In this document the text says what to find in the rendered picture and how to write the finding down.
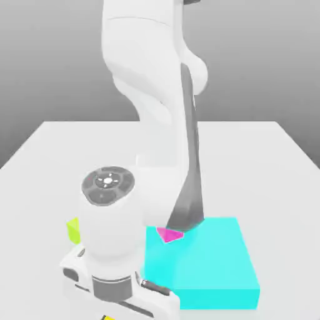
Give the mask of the small lime green cube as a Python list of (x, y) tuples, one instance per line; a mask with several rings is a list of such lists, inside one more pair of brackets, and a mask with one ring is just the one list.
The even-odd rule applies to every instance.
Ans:
[(67, 235), (69, 240), (73, 244), (79, 244), (81, 242), (80, 232), (79, 232), (79, 221), (78, 218), (75, 217), (72, 220), (66, 223), (67, 226)]

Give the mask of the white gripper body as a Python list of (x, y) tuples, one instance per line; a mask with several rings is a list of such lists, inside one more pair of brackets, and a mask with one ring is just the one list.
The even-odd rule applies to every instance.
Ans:
[(179, 298), (172, 292), (169, 296), (163, 296), (158, 292), (139, 289), (141, 297), (106, 302), (71, 282), (64, 283), (62, 291), (70, 307), (67, 320), (101, 320), (103, 315), (115, 320), (180, 320)]

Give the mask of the small magenta cube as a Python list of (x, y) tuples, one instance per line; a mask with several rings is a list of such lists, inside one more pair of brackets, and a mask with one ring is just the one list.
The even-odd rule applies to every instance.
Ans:
[(164, 243), (170, 243), (184, 237), (183, 232), (175, 231), (165, 227), (157, 227), (156, 231)]

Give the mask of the large cyan box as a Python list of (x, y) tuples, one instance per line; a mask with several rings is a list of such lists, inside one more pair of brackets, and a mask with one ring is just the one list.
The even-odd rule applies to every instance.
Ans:
[(235, 217), (208, 217), (165, 243), (146, 229), (143, 276), (171, 289), (181, 309), (256, 309), (260, 285)]

